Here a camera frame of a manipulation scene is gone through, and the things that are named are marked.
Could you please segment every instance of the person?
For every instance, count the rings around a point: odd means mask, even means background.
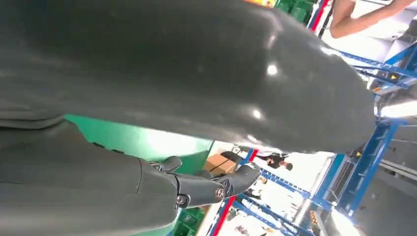
[[[256,157],[264,160],[267,162],[268,166],[277,169],[280,166],[285,166],[285,168],[287,168],[287,170],[292,170],[293,169],[293,165],[289,162],[285,161],[285,158],[287,158],[289,155],[286,153],[273,153],[271,155],[268,156],[259,156],[257,155]]]
[[[330,24],[331,36],[341,38],[365,30],[379,21],[401,12],[412,2],[414,0],[393,0],[390,4],[375,11],[358,18],[352,18],[356,0],[335,0],[333,3],[333,20]]]

